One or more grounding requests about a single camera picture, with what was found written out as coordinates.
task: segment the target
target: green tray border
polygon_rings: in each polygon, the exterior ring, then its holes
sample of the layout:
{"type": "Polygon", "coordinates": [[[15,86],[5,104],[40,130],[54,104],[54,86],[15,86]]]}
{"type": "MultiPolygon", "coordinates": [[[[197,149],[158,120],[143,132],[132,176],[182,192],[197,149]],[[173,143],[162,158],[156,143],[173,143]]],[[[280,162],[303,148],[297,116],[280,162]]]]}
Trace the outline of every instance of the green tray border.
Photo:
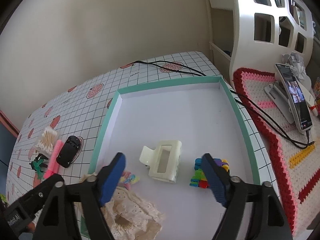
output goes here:
{"type": "MultiPolygon", "coordinates": [[[[231,103],[232,109],[235,112],[236,118],[238,120],[242,135],[244,137],[244,143],[247,148],[248,156],[249,156],[249,161],[251,165],[251,171],[252,171],[252,178],[253,178],[253,183],[260,185],[260,176],[259,176],[259,170],[258,170],[258,165],[256,161],[256,157],[254,154],[254,150],[252,147],[252,143],[249,137],[248,130],[246,128],[246,125],[244,123],[244,120],[242,118],[240,109],[234,100],[234,97],[232,96],[232,93],[230,92],[229,87],[227,83],[223,80],[222,77],[220,76],[205,76],[205,77],[188,77],[188,78],[181,78],[181,79],[170,79],[170,80],[163,80],[163,81],[156,81],[156,82],[149,82],[149,83],[143,83],[143,84],[138,84],[130,87],[124,87],[118,89],[111,101],[110,107],[105,115],[105,118],[103,120],[93,153],[88,169],[88,174],[92,174],[95,172],[96,166],[97,166],[97,161],[101,149],[101,145],[103,142],[103,138],[106,132],[106,129],[108,127],[111,114],[113,112],[113,109],[116,105],[117,99],[120,95],[127,94],[127,93],[133,93],[133,92],[138,92],[138,91],[143,91],[143,90],[150,90],[150,89],[156,89],[156,88],[164,88],[164,87],[172,87],[172,86],[180,86],[180,85],[188,85],[188,84],[201,84],[201,83],[218,83],[222,85],[225,93],[227,94],[227,97],[229,99],[229,102],[231,103]]],[[[85,225],[84,218],[81,217],[80,221],[80,232],[83,236],[89,237],[88,235],[88,230],[85,225]]]]}

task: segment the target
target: white furniture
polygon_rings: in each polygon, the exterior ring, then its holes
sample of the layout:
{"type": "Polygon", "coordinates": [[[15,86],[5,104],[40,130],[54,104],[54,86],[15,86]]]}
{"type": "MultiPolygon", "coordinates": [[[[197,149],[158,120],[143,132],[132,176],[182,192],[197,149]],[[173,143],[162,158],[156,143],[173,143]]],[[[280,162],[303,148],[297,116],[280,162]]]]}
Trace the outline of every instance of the white furniture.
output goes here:
{"type": "Polygon", "coordinates": [[[210,60],[226,79],[230,78],[231,85],[238,68],[275,72],[274,64],[281,63],[281,55],[292,51],[299,52],[305,66],[308,65],[313,48],[313,25],[311,12],[302,0],[206,2],[210,60]]]}

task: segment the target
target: black cable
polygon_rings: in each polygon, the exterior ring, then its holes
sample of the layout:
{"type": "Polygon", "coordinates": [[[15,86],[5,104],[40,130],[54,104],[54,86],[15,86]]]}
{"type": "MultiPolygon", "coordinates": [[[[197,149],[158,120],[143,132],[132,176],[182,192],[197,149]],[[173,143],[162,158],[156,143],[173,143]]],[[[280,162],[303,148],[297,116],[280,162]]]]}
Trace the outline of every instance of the black cable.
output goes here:
{"type": "Polygon", "coordinates": [[[203,76],[207,76],[207,75],[204,74],[202,71],[196,70],[196,69],[194,69],[194,68],[185,66],[185,65],[180,64],[180,63],[177,63],[177,62],[171,62],[171,61],[166,61],[166,60],[157,60],[157,61],[154,61],[154,62],[152,62],[152,63],[157,63],[157,62],[172,63],[172,64],[175,64],[175,65],[178,65],[178,66],[185,67],[185,68],[188,68],[188,69],[190,69],[190,70],[196,71],[196,72],[198,72],[199,74],[201,74],[201,75],[203,75],[203,76]]]}
{"type": "Polygon", "coordinates": [[[157,67],[159,67],[159,68],[163,68],[163,69],[166,69],[166,70],[169,70],[169,71],[174,71],[174,72],[184,73],[184,74],[191,74],[191,75],[195,75],[195,76],[199,76],[199,77],[206,76],[204,73],[202,73],[201,71],[198,71],[198,70],[196,70],[196,69],[194,69],[194,68],[191,68],[191,67],[188,67],[188,66],[179,64],[179,63],[175,63],[175,62],[165,61],[165,60],[158,60],[158,61],[153,61],[153,62],[144,62],[144,61],[141,61],[141,60],[136,60],[136,61],[132,62],[132,64],[135,64],[135,63],[151,64],[151,65],[154,65],[154,66],[157,66],[157,67]],[[166,67],[160,66],[160,65],[158,65],[158,64],[155,64],[155,62],[167,62],[167,63],[176,64],[176,65],[185,67],[185,68],[187,68],[187,69],[189,69],[189,70],[196,71],[196,72],[200,73],[201,75],[199,75],[199,74],[197,74],[197,73],[193,73],[193,72],[186,72],[186,71],[181,71],[181,70],[173,70],[173,69],[166,68],[166,67]]]}
{"type": "Polygon", "coordinates": [[[306,130],[306,135],[307,135],[308,141],[309,141],[309,137],[310,137],[309,131],[310,131],[310,129],[309,129],[309,130],[306,130]]]}
{"type": "Polygon", "coordinates": [[[274,128],[271,123],[266,119],[264,118],[261,114],[259,114],[256,110],[254,110],[253,108],[249,107],[249,106],[246,106],[244,103],[240,102],[239,100],[235,99],[235,101],[238,103],[238,104],[241,104],[242,106],[244,106],[246,109],[249,109],[250,111],[254,112],[256,115],[258,115],[263,121],[265,121],[271,128],[273,128],[273,130],[279,134],[282,138],[290,141],[295,147],[301,149],[301,150],[304,150],[306,149],[308,146],[314,144],[315,142],[309,142],[309,136],[307,136],[308,138],[308,142],[305,144],[305,143],[302,143],[302,142],[298,142],[298,141],[295,141],[293,139],[291,139],[286,132],[284,132],[285,135],[283,135],[282,133],[280,133],[276,128],[274,128]]]}
{"type": "Polygon", "coordinates": [[[268,115],[265,111],[263,111],[259,106],[257,106],[257,105],[255,104],[255,102],[253,102],[253,101],[252,101],[250,98],[248,98],[246,95],[243,95],[243,94],[241,94],[241,93],[237,93],[237,92],[235,92],[235,91],[233,91],[233,90],[230,90],[230,92],[231,92],[231,93],[234,93],[234,94],[236,94],[236,95],[238,95],[238,96],[240,96],[240,97],[246,98],[247,100],[249,100],[256,108],[258,108],[263,114],[265,114],[265,115],[281,130],[281,132],[283,132],[283,133],[289,138],[289,140],[292,140],[292,141],[294,141],[295,143],[298,143],[298,144],[301,144],[301,145],[308,146],[308,144],[305,144],[305,143],[302,143],[302,142],[298,142],[298,141],[295,141],[295,140],[291,139],[291,138],[287,135],[287,133],[282,129],[282,127],[281,127],[275,120],[273,120],[273,118],[272,118],[270,115],[268,115]]]}
{"type": "Polygon", "coordinates": [[[5,166],[7,166],[9,168],[9,165],[7,165],[6,163],[4,163],[3,161],[0,160],[0,162],[2,162],[5,166]]]}

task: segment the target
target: blue gripper pad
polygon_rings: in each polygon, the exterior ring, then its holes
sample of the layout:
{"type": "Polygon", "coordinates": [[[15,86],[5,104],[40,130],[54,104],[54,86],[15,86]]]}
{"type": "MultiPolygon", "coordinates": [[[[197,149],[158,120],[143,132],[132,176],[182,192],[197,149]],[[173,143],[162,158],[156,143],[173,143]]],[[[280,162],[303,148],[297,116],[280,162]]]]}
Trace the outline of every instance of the blue gripper pad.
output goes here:
{"type": "Polygon", "coordinates": [[[229,202],[228,193],[230,190],[228,173],[224,168],[219,167],[215,163],[209,153],[202,156],[201,167],[216,201],[227,208],[229,202]]]}
{"type": "Polygon", "coordinates": [[[111,163],[108,166],[103,167],[97,175],[98,189],[100,191],[99,202],[101,207],[111,200],[124,168],[125,156],[123,153],[117,153],[111,163]]]}

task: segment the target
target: crochet mat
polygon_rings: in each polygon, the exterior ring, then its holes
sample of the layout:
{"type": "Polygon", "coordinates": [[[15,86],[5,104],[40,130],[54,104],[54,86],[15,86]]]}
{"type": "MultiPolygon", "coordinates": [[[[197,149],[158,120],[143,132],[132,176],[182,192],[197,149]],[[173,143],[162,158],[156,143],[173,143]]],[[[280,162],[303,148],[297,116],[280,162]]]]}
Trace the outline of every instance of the crochet mat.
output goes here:
{"type": "MultiPolygon", "coordinates": [[[[238,93],[245,94],[269,114],[290,138],[307,143],[306,135],[299,133],[294,123],[287,122],[264,91],[264,87],[275,81],[273,73],[240,68],[234,72],[233,78],[238,93]]],[[[240,97],[240,99],[255,108],[245,98],[240,97]]],[[[310,138],[315,144],[301,150],[275,133],[252,111],[248,110],[248,113],[259,132],[269,142],[268,153],[276,175],[282,205],[292,234],[296,236],[307,228],[320,211],[320,120],[311,114],[313,127],[310,138]]]]}

